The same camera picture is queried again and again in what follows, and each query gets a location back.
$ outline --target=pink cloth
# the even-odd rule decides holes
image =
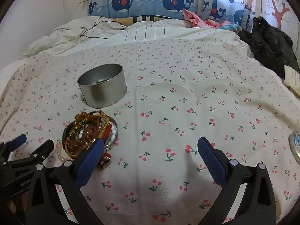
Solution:
[[[230,25],[229,21],[224,21],[221,23],[217,23],[211,19],[207,19],[206,21],[203,21],[202,19],[200,19],[198,17],[198,15],[196,13],[193,13],[186,9],[183,10],[183,16],[184,16],[185,20],[188,20],[192,23],[193,27],[218,29],[224,25]]]

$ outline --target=brown tree trunk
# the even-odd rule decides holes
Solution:
[[[271,0],[271,1],[273,3],[274,11],[275,11],[275,13],[272,13],[272,15],[277,19],[277,28],[280,29],[283,14],[285,12],[289,11],[290,9],[286,8],[284,2],[282,2],[282,11],[279,12],[276,8],[275,1],[274,0]]]

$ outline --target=white bead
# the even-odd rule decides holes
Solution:
[[[80,132],[79,132],[79,135],[78,135],[78,138],[80,138],[80,139],[81,139],[81,137],[82,137],[82,134],[83,134],[83,130],[80,130]]]

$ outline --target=black jacket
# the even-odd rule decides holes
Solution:
[[[293,41],[280,29],[269,25],[263,17],[253,19],[252,33],[242,30],[238,36],[251,47],[256,60],[281,78],[284,79],[284,65],[300,73],[293,53]]]

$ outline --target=jewelry pile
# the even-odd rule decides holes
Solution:
[[[108,151],[114,146],[118,137],[118,126],[115,120],[104,112],[81,112],[75,116],[64,130],[62,145],[69,157],[75,159],[82,151],[88,149],[96,138],[104,142],[104,152],[98,162],[98,168],[102,170],[110,163],[111,155]]]

